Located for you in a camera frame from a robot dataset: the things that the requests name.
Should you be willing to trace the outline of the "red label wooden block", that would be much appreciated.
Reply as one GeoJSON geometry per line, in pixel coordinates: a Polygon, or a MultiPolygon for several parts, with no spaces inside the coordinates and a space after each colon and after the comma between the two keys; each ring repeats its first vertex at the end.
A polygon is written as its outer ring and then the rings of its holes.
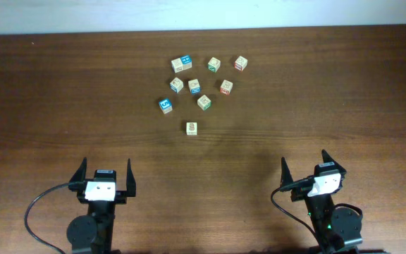
{"type": "Polygon", "coordinates": [[[220,86],[220,92],[229,95],[231,90],[233,89],[233,83],[228,80],[223,80],[220,86]]]}

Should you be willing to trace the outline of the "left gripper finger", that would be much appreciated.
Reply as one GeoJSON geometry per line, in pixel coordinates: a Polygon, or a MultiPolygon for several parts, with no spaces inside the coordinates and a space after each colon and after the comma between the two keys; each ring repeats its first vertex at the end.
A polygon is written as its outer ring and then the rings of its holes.
{"type": "Polygon", "coordinates": [[[136,181],[133,175],[131,161],[128,160],[127,163],[127,176],[126,176],[126,197],[135,197],[136,196],[136,181]]]}
{"type": "Polygon", "coordinates": [[[77,171],[73,174],[68,182],[70,191],[83,191],[86,185],[87,158],[84,157],[77,171]]]}

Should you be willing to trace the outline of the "green label wooden block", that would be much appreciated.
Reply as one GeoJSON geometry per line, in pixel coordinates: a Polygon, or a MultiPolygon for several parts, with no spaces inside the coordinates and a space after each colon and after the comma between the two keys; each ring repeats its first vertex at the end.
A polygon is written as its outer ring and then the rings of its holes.
{"type": "Polygon", "coordinates": [[[203,110],[206,111],[211,106],[211,100],[206,96],[202,95],[197,100],[197,105],[203,110]]]}

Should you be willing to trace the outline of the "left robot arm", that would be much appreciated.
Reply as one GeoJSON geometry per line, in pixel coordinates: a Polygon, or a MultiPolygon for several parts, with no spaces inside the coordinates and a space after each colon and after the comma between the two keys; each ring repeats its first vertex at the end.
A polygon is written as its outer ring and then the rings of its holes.
{"type": "Polygon", "coordinates": [[[76,254],[120,254],[112,248],[113,226],[117,205],[124,205],[136,196],[136,182],[127,162],[126,189],[116,187],[117,173],[99,169],[94,177],[86,177],[87,160],[83,159],[68,182],[68,189],[77,193],[80,203],[87,205],[87,214],[76,217],[68,225],[66,236],[76,254]]]}

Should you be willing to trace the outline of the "yellow letter wooden block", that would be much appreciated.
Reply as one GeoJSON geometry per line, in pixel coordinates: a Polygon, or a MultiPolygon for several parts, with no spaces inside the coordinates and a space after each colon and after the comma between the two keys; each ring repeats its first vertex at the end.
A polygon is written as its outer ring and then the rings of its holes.
{"type": "Polygon", "coordinates": [[[197,122],[187,122],[186,123],[186,134],[187,135],[197,135],[197,122]]]}

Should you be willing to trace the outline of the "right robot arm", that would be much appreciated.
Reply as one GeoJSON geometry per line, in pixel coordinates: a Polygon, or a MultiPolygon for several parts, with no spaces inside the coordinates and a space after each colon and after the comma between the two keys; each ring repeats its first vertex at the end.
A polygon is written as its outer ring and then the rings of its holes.
{"type": "Polygon", "coordinates": [[[274,206],[309,229],[318,243],[317,253],[358,253],[361,236],[362,210],[353,205],[335,204],[332,195],[343,187],[347,171],[327,151],[322,150],[323,162],[314,167],[314,173],[293,180],[285,158],[281,159],[281,182],[277,192],[290,192],[293,202],[303,200],[312,225],[298,219],[271,199],[274,206]]]}

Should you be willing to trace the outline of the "blue label wooden block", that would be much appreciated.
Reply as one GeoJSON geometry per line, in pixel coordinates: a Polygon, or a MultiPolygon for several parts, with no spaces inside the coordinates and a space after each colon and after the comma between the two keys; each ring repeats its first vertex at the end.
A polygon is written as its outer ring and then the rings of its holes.
{"type": "Polygon", "coordinates": [[[189,86],[190,93],[192,95],[195,95],[201,91],[201,86],[199,84],[198,79],[189,80],[188,86],[189,86]]]}

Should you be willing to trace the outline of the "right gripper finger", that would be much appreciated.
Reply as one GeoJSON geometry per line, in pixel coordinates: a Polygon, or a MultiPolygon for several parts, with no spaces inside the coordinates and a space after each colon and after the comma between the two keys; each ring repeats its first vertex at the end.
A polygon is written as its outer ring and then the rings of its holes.
{"type": "Polygon", "coordinates": [[[280,182],[280,192],[289,191],[292,188],[294,181],[290,173],[288,164],[285,157],[281,157],[281,182],[280,182]]]}
{"type": "Polygon", "coordinates": [[[337,161],[335,161],[334,158],[332,158],[332,156],[330,156],[330,154],[327,153],[327,151],[322,150],[321,154],[324,163],[333,162],[336,168],[339,170],[340,174],[346,175],[346,170],[339,163],[337,163],[337,161]]]}

